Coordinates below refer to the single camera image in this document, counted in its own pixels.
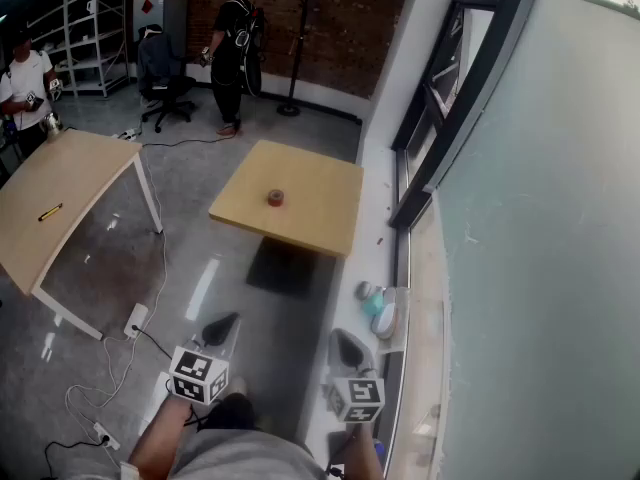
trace gray floor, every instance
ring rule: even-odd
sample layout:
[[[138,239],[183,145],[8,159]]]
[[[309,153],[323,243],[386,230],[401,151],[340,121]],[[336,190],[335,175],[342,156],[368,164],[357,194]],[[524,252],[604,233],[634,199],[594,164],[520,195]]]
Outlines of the gray floor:
[[[143,143],[215,138],[220,124],[211,93],[194,89],[198,105],[191,123],[168,117],[160,134],[144,125]],[[261,138],[335,158],[355,159],[360,128],[326,114],[303,110],[287,119],[268,100],[243,100],[244,134],[215,145],[191,143],[176,148],[145,148],[162,205],[168,280],[148,331],[173,349],[200,333],[213,315],[238,311],[242,328],[232,374],[244,376],[259,413],[268,415],[274,433],[295,431],[322,320],[334,260],[318,259],[306,298],[284,296],[247,285],[245,279],[261,237],[213,222],[207,210],[244,156]],[[139,97],[134,87],[104,100],[65,97],[56,109],[65,124],[111,135],[138,125]],[[154,306],[163,278],[163,239],[150,231],[132,169],[107,191],[87,215],[54,262],[44,287],[107,336],[121,329],[136,302]],[[210,260],[219,265],[196,321],[185,319],[194,288]],[[50,440],[72,443],[85,438],[65,410],[72,384],[111,391],[103,344],[24,297],[0,273],[0,469],[10,478],[46,476],[42,450]],[[45,350],[53,333],[51,354]],[[130,343],[109,342],[116,380],[131,354]],[[91,419],[105,425],[122,443],[116,459],[126,459],[136,439],[154,384],[168,360],[140,339],[135,360],[118,395],[103,409],[90,407],[76,392],[73,400]],[[89,395],[94,403],[105,397]],[[72,457],[108,461],[100,450],[52,450],[55,471]]]

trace tape roll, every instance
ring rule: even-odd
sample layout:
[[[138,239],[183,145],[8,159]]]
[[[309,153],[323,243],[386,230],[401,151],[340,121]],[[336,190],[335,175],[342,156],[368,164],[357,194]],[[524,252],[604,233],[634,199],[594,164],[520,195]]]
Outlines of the tape roll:
[[[282,206],[284,202],[284,192],[282,190],[272,190],[267,197],[269,206]]]

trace tabletop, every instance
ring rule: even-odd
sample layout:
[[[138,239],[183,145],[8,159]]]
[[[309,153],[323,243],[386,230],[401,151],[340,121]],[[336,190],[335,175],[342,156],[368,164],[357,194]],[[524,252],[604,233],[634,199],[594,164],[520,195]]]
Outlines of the tabletop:
[[[25,294],[42,281],[73,230],[141,147],[66,130],[40,146],[2,187],[0,264]],[[60,210],[38,221],[60,203]]]
[[[212,219],[330,256],[351,252],[361,167],[260,140],[209,209]],[[282,190],[282,206],[267,203]]]

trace brick wall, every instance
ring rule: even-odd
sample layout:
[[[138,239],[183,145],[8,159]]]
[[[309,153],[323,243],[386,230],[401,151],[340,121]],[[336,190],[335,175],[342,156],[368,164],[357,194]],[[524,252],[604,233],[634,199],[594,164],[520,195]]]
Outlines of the brick wall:
[[[264,8],[270,24],[263,71],[291,76],[300,20],[298,0],[251,1]],[[364,98],[371,96],[403,2],[312,0],[299,79]],[[221,4],[222,0],[189,0],[188,55],[199,54],[211,41]]]

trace yellow marker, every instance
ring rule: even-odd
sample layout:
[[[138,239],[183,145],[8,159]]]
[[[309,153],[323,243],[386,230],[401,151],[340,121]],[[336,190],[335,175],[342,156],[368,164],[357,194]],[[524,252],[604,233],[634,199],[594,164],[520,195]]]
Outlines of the yellow marker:
[[[38,217],[38,220],[40,222],[42,222],[44,219],[46,219],[47,217],[51,217],[54,213],[56,213],[60,208],[62,208],[62,203],[60,203],[58,206],[54,206],[53,208],[51,208],[51,210],[49,210],[48,212],[43,213],[42,215],[40,215],[40,217]]]

